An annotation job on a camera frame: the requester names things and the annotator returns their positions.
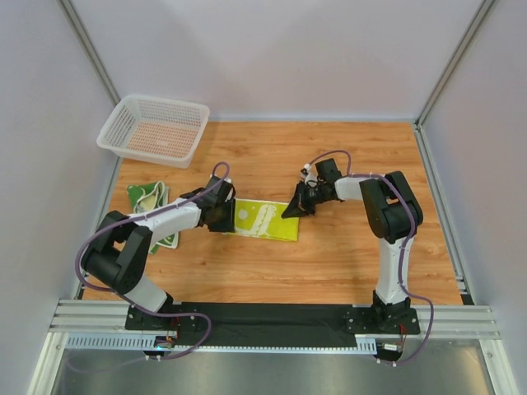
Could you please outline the yellow-green crocodile towel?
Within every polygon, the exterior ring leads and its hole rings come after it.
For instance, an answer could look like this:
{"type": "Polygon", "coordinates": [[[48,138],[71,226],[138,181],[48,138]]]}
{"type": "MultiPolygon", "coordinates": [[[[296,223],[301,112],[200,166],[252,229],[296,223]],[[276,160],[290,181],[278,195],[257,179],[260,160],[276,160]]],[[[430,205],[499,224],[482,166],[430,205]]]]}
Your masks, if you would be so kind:
{"type": "Polygon", "coordinates": [[[224,232],[224,235],[296,242],[300,219],[282,219],[286,208],[285,202],[237,198],[235,232],[224,232]]]}

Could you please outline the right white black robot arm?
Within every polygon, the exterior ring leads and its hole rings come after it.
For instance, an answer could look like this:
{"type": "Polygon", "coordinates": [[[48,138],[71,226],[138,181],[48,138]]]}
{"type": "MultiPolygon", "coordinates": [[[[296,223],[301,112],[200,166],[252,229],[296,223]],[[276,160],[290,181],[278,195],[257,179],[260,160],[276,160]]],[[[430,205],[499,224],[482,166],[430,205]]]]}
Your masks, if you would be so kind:
{"type": "Polygon", "coordinates": [[[371,306],[352,310],[348,319],[353,325],[379,331],[397,328],[411,318],[409,258],[423,219],[422,209],[403,173],[344,175],[338,170],[320,170],[316,176],[306,173],[296,185],[282,218],[314,215],[321,203],[349,200],[363,202],[368,224],[379,242],[380,270],[371,306]]]}

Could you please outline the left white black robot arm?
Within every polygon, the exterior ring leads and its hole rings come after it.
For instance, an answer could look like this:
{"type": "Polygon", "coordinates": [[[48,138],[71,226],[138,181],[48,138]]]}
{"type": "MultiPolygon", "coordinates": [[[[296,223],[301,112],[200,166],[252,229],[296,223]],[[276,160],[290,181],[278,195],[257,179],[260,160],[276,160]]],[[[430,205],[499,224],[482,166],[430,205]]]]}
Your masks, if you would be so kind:
{"type": "Polygon", "coordinates": [[[180,197],[143,214],[112,211],[83,249],[80,268],[129,303],[158,314],[170,296],[145,274],[152,246],[169,235],[204,225],[211,232],[232,233],[235,208],[233,197],[215,205],[180,197]]]}

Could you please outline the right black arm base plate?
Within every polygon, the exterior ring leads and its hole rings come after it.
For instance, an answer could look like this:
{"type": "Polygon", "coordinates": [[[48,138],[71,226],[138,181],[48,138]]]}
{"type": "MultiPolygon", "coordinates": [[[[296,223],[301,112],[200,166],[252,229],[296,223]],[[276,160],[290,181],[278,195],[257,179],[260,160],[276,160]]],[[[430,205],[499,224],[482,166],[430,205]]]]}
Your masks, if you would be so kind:
{"type": "Polygon", "coordinates": [[[353,308],[344,312],[343,323],[344,329],[352,334],[418,335],[421,333],[415,309],[400,314],[389,314],[383,318],[371,308],[353,308]]]}

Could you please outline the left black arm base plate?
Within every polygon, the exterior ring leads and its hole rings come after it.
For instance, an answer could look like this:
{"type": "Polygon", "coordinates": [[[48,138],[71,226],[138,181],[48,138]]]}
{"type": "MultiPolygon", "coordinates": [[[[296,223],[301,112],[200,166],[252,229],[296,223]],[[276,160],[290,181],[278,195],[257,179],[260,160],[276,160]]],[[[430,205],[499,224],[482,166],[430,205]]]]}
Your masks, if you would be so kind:
{"type": "Polygon", "coordinates": [[[197,317],[198,308],[190,304],[173,304],[165,307],[160,314],[169,314],[170,317],[160,317],[147,314],[141,310],[130,307],[124,327],[135,331],[176,331],[197,332],[208,327],[205,318],[197,317]]]}

